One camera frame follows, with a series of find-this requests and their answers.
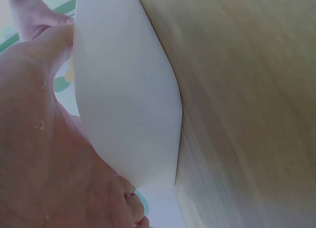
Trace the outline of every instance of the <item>skin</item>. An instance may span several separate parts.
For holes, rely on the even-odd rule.
[[[49,25],[48,7],[31,2],[10,0],[25,42],[0,54],[0,227],[149,228],[135,188],[96,154],[80,119],[54,95],[73,24],[53,17]],[[32,19],[30,7],[49,14]]]

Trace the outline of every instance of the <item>light wood grain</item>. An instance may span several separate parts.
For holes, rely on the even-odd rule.
[[[316,227],[316,0],[140,0],[183,100],[189,228]]]

